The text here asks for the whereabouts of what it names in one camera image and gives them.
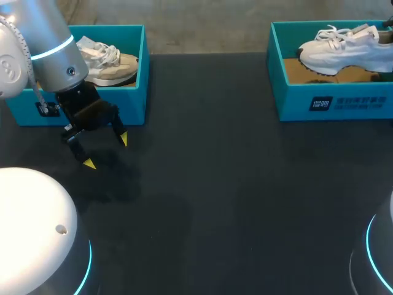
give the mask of shoe sole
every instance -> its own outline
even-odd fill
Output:
[[[361,66],[359,66],[359,65],[344,66],[344,67],[342,67],[342,68],[339,69],[339,70],[330,69],[330,68],[315,68],[315,67],[312,67],[312,66],[307,66],[306,64],[304,64],[304,63],[300,60],[300,54],[302,54],[302,51],[303,51],[303,49],[301,49],[301,48],[299,48],[299,49],[297,50],[297,57],[298,57],[299,62],[300,62],[306,69],[308,69],[309,71],[314,72],[314,73],[316,73],[316,74],[318,74],[318,75],[321,75],[321,76],[325,76],[325,77],[334,77],[334,76],[336,76],[342,69],[349,68],[350,66],[357,66],[357,67],[360,67],[360,68],[362,68],[362,69],[364,69],[365,71],[370,72],[370,73],[392,73],[392,72],[393,72],[393,66],[390,66],[389,69],[386,68],[387,63],[380,63],[380,64],[372,63],[372,64],[370,65],[371,68],[361,67]]]
[[[137,75],[138,73],[134,73],[130,76],[114,80],[104,80],[87,76],[85,81],[91,82],[99,87],[119,87],[136,82]]]

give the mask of teal shoe box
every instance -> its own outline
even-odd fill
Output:
[[[125,125],[142,125],[145,121],[147,86],[149,82],[149,50],[145,27],[139,26],[70,26],[74,39],[87,36],[96,42],[115,45],[122,53],[139,57],[135,87],[98,87],[102,99],[116,104]],[[55,95],[41,91],[48,102],[55,102]],[[65,126],[69,122],[61,111],[60,117],[42,117],[37,111],[33,90],[24,89],[17,97],[6,100],[19,126]]]
[[[393,82],[290,84],[284,67],[283,59],[297,58],[297,49],[319,30],[329,29],[328,25],[339,30],[364,23],[386,30],[378,20],[271,24],[267,67],[281,121],[393,118]]]

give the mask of small hole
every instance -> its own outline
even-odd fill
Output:
[[[61,235],[66,235],[67,234],[67,229],[65,228],[65,226],[62,226],[61,224],[59,224],[58,226],[56,226],[56,231],[61,234]]]

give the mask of gray floor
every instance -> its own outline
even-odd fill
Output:
[[[152,53],[255,52],[275,21],[385,19],[390,0],[58,0],[70,25],[144,24]]]

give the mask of cardboard insert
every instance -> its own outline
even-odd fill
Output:
[[[324,76],[310,71],[297,58],[284,59],[285,69],[290,84],[312,83],[356,83],[374,82],[379,79],[378,73],[368,72],[356,66],[342,69],[336,76]]]

